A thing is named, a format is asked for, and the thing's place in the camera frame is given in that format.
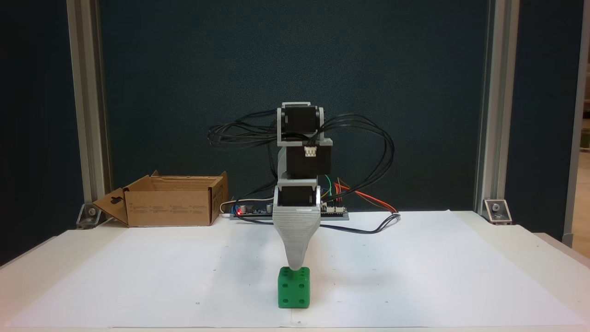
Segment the open cardboard box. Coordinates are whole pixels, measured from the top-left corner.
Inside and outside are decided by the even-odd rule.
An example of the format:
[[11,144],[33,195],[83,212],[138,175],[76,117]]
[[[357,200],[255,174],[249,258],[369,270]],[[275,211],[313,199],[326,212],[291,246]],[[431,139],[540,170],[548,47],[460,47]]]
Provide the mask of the open cardboard box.
[[209,226],[228,200],[227,173],[218,177],[160,176],[155,171],[94,202],[129,227]]

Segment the electronic component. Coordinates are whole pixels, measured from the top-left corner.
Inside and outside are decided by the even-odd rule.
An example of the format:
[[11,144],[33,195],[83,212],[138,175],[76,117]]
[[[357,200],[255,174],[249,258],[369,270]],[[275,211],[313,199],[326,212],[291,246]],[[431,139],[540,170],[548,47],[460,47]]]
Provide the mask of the electronic component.
[[[348,211],[345,207],[341,207],[341,212],[336,212],[333,206],[330,207],[322,207],[321,218],[323,222],[329,221],[336,221],[336,220],[350,220],[348,217]],[[256,219],[256,220],[272,220],[273,213],[267,212],[266,209],[257,210],[254,209],[252,213],[240,213],[238,216],[237,214],[230,215],[230,220],[240,220],[239,217],[246,217],[248,219]]]

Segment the green die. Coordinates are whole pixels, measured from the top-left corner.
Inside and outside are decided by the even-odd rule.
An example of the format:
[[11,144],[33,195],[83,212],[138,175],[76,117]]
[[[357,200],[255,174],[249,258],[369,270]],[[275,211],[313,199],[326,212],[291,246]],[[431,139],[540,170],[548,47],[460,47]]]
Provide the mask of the green die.
[[297,271],[288,266],[278,273],[278,307],[307,308],[309,307],[309,268],[302,267]]

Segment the white table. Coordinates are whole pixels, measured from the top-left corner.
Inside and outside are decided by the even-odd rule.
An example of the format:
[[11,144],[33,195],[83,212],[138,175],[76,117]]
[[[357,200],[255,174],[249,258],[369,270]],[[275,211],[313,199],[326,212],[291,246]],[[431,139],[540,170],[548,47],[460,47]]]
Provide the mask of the white table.
[[[454,212],[484,240],[535,279],[585,321],[590,321],[590,269],[520,226],[493,226],[470,211]],[[0,329],[2,331],[61,331],[61,328],[9,328],[4,324],[48,289],[79,267],[127,228],[108,222],[93,230],[69,230],[0,269]],[[71,328],[68,331],[100,329]],[[112,328],[113,331],[164,331],[164,328]],[[176,328],[176,331],[218,331],[213,328]],[[259,329],[223,329],[240,332]],[[295,330],[274,328],[272,330]],[[366,328],[348,330],[361,331]],[[396,328],[394,331],[590,331],[590,326]]]

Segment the metal corner bracket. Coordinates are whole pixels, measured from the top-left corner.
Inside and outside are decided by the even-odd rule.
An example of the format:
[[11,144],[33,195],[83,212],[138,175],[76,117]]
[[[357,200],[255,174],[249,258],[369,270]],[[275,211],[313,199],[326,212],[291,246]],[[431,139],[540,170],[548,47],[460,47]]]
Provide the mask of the metal corner bracket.
[[484,217],[494,225],[511,225],[512,216],[506,200],[484,200]]
[[92,229],[104,223],[107,220],[107,214],[101,211],[93,204],[82,204],[78,220],[76,221],[76,229]]

